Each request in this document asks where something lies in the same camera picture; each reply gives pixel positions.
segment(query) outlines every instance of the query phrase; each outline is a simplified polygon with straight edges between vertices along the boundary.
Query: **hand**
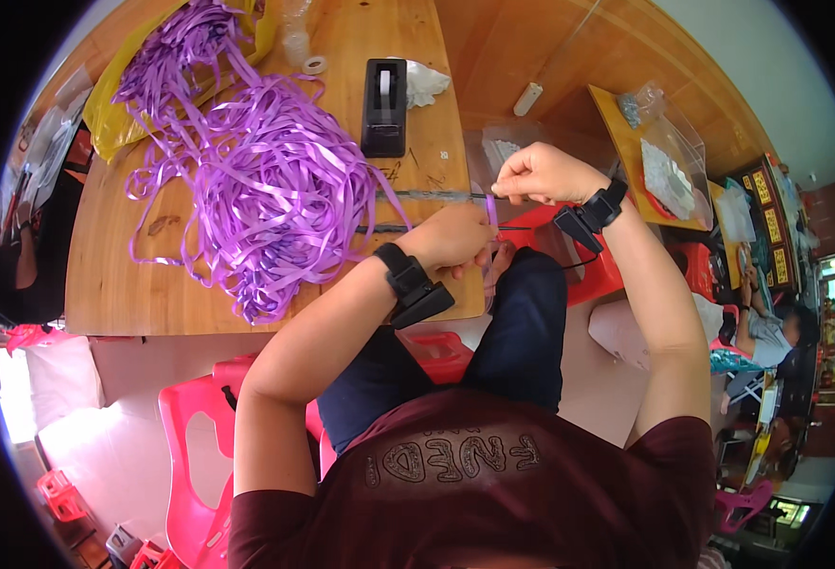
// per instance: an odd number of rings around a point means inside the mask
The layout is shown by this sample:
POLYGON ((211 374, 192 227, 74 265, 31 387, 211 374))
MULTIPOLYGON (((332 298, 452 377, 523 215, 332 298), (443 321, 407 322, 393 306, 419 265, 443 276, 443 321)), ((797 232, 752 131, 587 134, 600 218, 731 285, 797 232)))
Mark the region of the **hand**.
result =
POLYGON ((536 142, 506 160, 490 189, 501 198, 508 196, 514 206, 521 203, 522 196, 553 206, 558 201, 583 204, 609 184, 610 179, 590 165, 536 142))
POLYGON ((746 282, 750 284, 753 290, 759 288, 759 272, 755 267, 746 267, 746 282))
POLYGON ((485 211, 474 204, 458 204, 437 211, 396 244, 416 257, 427 273, 452 267, 452 276, 461 279, 466 268, 486 262, 484 246, 496 235, 485 211))
POLYGON ((32 218, 32 204, 28 201, 24 201, 19 206, 16 207, 16 216, 14 221, 16 222, 16 227, 22 227, 22 225, 29 221, 32 218))

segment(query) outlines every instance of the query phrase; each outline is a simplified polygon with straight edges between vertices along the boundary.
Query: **wrist strap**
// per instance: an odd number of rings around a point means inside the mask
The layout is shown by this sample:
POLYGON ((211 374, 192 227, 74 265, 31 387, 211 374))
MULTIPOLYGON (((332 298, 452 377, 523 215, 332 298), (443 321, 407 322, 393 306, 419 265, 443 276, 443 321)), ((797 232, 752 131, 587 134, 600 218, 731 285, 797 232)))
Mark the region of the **wrist strap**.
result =
POLYGON ((373 254, 389 268, 386 280, 399 299, 389 318, 389 323, 396 330, 428 319, 455 305, 455 299, 443 283, 431 281, 417 259, 405 255, 395 243, 384 243, 373 254))

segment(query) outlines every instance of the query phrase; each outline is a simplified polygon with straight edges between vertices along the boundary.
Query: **seated person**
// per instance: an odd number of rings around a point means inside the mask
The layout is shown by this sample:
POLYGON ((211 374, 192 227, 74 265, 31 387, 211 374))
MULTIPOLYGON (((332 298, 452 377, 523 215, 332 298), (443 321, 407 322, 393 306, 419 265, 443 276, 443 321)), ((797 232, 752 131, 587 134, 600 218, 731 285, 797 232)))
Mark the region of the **seated person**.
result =
MULTIPOLYGON (((819 341, 819 322, 816 315, 805 306, 795 305, 784 320, 775 316, 765 306, 759 291, 759 279, 755 267, 746 269, 742 292, 743 306, 737 324, 733 345, 756 365, 772 368, 787 357, 791 349, 810 346, 819 341)), ((748 384, 746 374, 738 381, 730 381, 720 402, 720 412, 727 413, 730 400, 748 384)))
MULTIPOLYGON (((585 203, 609 184, 535 143, 507 160, 493 191, 585 203)), ((495 234, 484 211, 457 204, 396 246, 428 274, 459 279, 495 234)), ((493 319, 446 388, 382 325, 397 296, 384 261, 368 257, 295 315, 244 379, 227 566, 695 567, 716 490, 708 345, 686 281, 629 198, 603 236, 651 354, 626 449, 556 415, 567 283, 552 257, 499 251, 493 319), (338 454, 319 485, 305 429, 314 399, 338 454)))
POLYGON ((41 207, 33 231, 32 204, 16 209, 16 236, 0 246, 0 325, 47 324, 64 312, 64 285, 82 183, 64 172, 41 207))

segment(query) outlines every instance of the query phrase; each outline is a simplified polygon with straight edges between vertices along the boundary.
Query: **clear plastic bottle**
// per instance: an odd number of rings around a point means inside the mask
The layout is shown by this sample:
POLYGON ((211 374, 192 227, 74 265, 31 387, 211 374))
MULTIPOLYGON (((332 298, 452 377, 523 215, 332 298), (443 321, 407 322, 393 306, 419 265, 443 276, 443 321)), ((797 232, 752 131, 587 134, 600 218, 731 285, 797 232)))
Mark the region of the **clear plastic bottle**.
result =
POLYGON ((284 0, 282 3, 285 20, 282 46, 288 64, 296 68, 310 59, 310 34, 304 19, 309 7, 310 0, 284 0))

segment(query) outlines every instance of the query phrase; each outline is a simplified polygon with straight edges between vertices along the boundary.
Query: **maroon t-shirt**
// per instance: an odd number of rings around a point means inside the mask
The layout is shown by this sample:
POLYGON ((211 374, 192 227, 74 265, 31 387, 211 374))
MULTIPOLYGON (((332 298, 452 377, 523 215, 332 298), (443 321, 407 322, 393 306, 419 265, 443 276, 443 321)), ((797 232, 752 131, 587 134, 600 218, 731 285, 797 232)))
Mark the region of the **maroon t-shirt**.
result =
POLYGON ((691 569, 714 471, 701 419, 623 450, 534 405, 452 389, 377 419, 316 496, 235 496, 228 566, 691 569))

